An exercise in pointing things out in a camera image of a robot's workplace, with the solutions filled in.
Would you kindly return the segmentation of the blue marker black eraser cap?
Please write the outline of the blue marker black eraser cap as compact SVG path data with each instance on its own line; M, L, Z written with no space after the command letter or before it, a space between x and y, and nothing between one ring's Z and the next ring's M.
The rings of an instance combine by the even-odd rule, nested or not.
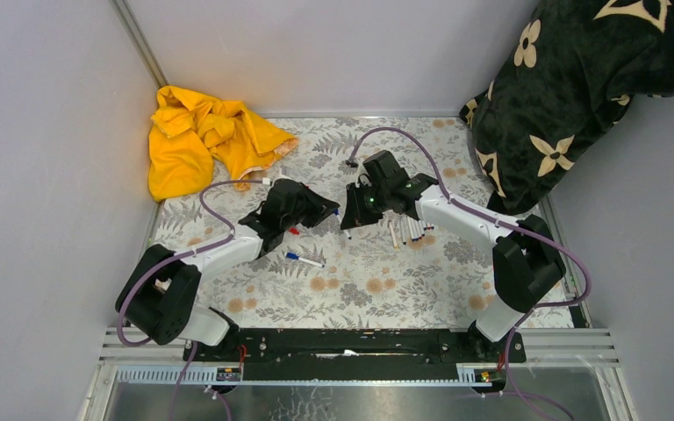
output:
M413 229L412 229L412 222L411 222L411 219L407 216L405 216L405 224L406 224L406 228L407 228L407 231L408 231L407 235L408 235L409 240L411 242L415 241L414 232L413 232Z

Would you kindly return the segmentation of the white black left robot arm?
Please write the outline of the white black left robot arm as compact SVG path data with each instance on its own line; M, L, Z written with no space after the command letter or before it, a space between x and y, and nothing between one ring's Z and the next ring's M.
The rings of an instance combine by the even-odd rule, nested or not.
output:
M115 304L122 344L165 346L182 339L203 344L215 360L234 355L233 321L196 302L203 275L258 260L279 247L289 229L313 228L339 209L302 182L284 178L263 184L269 186L266 198L237 224L226 221L225 235L178 252L160 244L145 250Z

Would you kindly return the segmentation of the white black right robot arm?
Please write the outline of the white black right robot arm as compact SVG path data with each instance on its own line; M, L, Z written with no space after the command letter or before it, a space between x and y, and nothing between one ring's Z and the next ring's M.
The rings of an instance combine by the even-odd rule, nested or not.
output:
M468 348L477 360L492 360L502 338L565 275L548 225L535 215L517 220L457 198L430 175L408 175L388 151L358 169L346 187L341 229L376 224L392 211L452 232L490 256L496 296L473 322Z

